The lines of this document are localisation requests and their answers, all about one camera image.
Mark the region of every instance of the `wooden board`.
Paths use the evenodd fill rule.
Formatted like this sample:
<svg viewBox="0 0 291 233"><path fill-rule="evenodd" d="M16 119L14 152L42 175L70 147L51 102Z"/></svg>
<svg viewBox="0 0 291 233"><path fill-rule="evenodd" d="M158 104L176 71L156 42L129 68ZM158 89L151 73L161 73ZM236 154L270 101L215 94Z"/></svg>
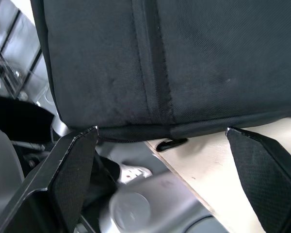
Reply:
<svg viewBox="0 0 291 233"><path fill-rule="evenodd" d="M276 139L291 154L291 118L248 130ZM160 142L147 144L228 231L265 232L243 192L224 132L190 138L185 145L158 153Z"/></svg>

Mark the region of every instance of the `gray plastic surface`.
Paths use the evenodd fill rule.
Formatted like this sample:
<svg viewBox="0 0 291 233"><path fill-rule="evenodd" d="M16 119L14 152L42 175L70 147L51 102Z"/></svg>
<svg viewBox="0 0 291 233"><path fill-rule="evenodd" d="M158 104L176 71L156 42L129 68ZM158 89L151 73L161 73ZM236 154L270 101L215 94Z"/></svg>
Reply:
<svg viewBox="0 0 291 233"><path fill-rule="evenodd" d="M121 187L101 212L99 225L102 233L181 233L209 214L168 171ZM215 228L226 232L220 224Z"/></svg>
<svg viewBox="0 0 291 233"><path fill-rule="evenodd" d="M0 131L0 214L24 180L17 154Z"/></svg>

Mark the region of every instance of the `seam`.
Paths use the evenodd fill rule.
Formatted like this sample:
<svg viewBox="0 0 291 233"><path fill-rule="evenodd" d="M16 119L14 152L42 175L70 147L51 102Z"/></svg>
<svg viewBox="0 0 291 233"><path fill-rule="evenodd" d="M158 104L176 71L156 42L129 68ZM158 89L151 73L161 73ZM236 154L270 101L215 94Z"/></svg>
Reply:
<svg viewBox="0 0 291 233"><path fill-rule="evenodd" d="M158 2L156 0L156 14L158 17L158 33L162 42L162 56L163 56L163 66L164 66L164 72L165 72L165 78L167 81L167 89L168 89L168 95L169 95L169 100L168 100L168 104L170 104L170 108L171 108L171 115L172 115L172 124L174 124L175 121L175 116L174 116L174 107L173 107L173 100L172 100L172 96L171 96L171 89L170 89L170 84L169 84L169 80L168 80L168 72L167 72L167 62L166 62L166 51L165 51L165 45L164 45L164 41L163 41L163 36L162 36L162 31L161 31L161 17L159 14L159 6L158 6Z"/></svg>
<svg viewBox="0 0 291 233"><path fill-rule="evenodd" d="M141 73L141 79L142 79L142 86L144 89L144 94L145 94L145 102L146 102L146 109L147 109L147 113L151 119L151 122L153 122L152 116L150 114L150 109L149 109L149 105L148 105L148 99L147 99L147 95L146 95L146 86L145 86L145 80L144 80L144 74L142 71L142 65L141 65L141 58L140 58L140 49L138 46L138 38L137 38L137 30L136 30L136 23L135 23L135 15L134 15L134 8L133 8L133 0L131 0L131 15L132 15L132 21L133 21L133 30L134 30L134 34L135 34L135 38L136 38L136 48L138 51L138 63L139 63L139 69L140 69L140 73Z"/></svg>

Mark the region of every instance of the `black fabric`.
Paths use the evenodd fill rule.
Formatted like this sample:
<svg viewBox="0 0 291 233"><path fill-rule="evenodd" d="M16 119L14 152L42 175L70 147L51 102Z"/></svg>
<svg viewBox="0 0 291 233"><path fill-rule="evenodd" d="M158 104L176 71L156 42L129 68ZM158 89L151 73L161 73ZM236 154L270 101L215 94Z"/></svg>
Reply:
<svg viewBox="0 0 291 233"><path fill-rule="evenodd" d="M0 97L0 130L12 141L48 143L54 115L32 103Z"/></svg>
<svg viewBox="0 0 291 233"><path fill-rule="evenodd" d="M142 141L291 117L291 0L32 0L32 10L71 128Z"/></svg>
<svg viewBox="0 0 291 233"><path fill-rule="evenodd" d="M242 188L267 233L291 233L291 155L258 133L227 132Z"/></svg>

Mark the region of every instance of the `white sneaker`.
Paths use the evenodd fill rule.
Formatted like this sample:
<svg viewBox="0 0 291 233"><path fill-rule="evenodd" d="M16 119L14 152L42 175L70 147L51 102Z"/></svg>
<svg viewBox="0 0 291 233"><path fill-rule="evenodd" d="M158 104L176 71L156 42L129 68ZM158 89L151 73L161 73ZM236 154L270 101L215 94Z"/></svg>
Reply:
<svg viewBox="0 0 291 233"><path fill-rule="evenodd" d="M152 172L142 166L127 166L124 164L119 164L121 168L120 177L118 178L119 183L127 184L137 177L144 177L147 178L149 176L152 176Z"/></svg>

